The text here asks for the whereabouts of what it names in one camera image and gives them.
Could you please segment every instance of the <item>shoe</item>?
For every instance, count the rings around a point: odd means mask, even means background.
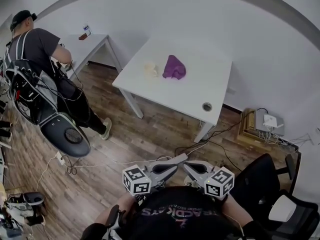
[[[192,180],[189,176],[187,176],[184,179],[184,186],[185,187],[197,188],[198,187],[198,183],[195,180]]]
[[[43,216],[43,215],[41,215],[41,216],[42,216],[42,218],[43,218],[43,221],[41,222],[41,224],[45,226],[45,225],[46,225],[46,219],[45,219],[45,216]]]
[[[110,133],[111,126],[112,126],[111,119],[109,117],[107,117],[104,120],[103,125],[106,127],[106,129],[105,129],[104,134],[100,134],[100,137],[101,137],[101,139],[103,139],[105,141],[109,138],[109,133]]]

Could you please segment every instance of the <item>small white desk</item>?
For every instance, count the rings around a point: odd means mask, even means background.
[[[214,46],[201,42],[151,38],[124,67],[113,85],[204,121],[205,125],[194,140],[198,143],[218,122],[232,65],[232,61],[220,59],[215,51]],[[186,67],[186,76],[180,80],[162,77],[169,55],[175,55]],[[147,62],[155,63],[158,77],[145,73]],[[136,102],[130,100],[129,103],[136,111]],[[211,104],[211,111],[203,109],[204,103]]]
[[[92,34],[89,35],[85,40],[79,40],[79,34],[71,34],[64,38],[61,38],[59,43],[64,44],[65,48],[68,49],[72,56],[72,66],[73,70],[76,74],[78,74],[86,63],[92,58],[92,56],[105,45],[106,50],[110,53],[111,58],[113,60],[114,66],[118,73],[122,71],[120,63],[117,59],[117,56],[112,49],[110,42],[108,40],[107,34]],[[69,79],[73,80],[76,76],[73,70],[69,70],[66,74]],[[135,102],[131,93],[126,92],[125,90],[120,89],[121,93],[125,97],[126,101],[131,104],[134,108],[134,112],[140,117],[143,117],[143,113],[141,112],[138,106],[135,106],[133,103]]]

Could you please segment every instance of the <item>black cap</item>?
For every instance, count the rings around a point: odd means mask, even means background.
[[[23,22],[25,19],[32,17],[32,20],[35,21],[38,16],[33,13],[31,14],[28,10],[19,11],[12,19],[12,24],[10,25],[10,30],[13,31],[18,24]]]

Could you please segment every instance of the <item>wooden floor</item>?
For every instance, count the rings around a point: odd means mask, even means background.
[[[118,89],[112,87],[117,75],[115,70],[95,65],[85,67],[79,74],[92,109],[102,119],[111,118],[111,135],[108,140],[101,140],[92,130],[84,130],[92,150],[77,165],[99,165],[97,167],[78,168],[77,175],[70,175],[57,159],[50,162],[38,189],[46,197],[48,216],[44,228],[47,236],[42,225],[34,226],[34,239],[79,239],[83,230],[98,214],[125,192],[122,169],[130,165],[114,164],[115,161],[125,163],[153,160],[162,155],[174,156],[176,148],[193,144],[200,129],[198,120],[139,97],[136,99],[144,117],[137,118]],[[37,181],[57,150],[41,135],[38,127],[22,119],[11,104],[8,106],[4,117],[14,123],[14,126],[12,150],[4,149],[5,159],[9,164],[5,176],[15,188],[20,187],[15,192],[35,191]],[[239,120],[239,114],[223,108],[216,129],[227,129]],[[234,127],[212,141],[224,146],[233,163],[244,169],[261,153],[236,144],[234,138],[237,130]],[[285,165],[285,153],[274,149],[271,155],[277,168]],[[230,170],[239,173],[228,161],[223,149],[214,143],[196,150],[190,154],[190,158],[205,160],[212,165],[226,164]],[[185,174],[180,171],[170,184],[181,185],[184,177]],[[12,189],[11,183],[5,179],[5,188]],[[281,183],[288,185],[289,177],[283,175]]]

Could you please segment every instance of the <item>purple cloth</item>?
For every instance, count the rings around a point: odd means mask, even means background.
[[[180,80],[186,75],[186,67],[174,55],[169,55],[162,76],[164,78],[176,78]]]

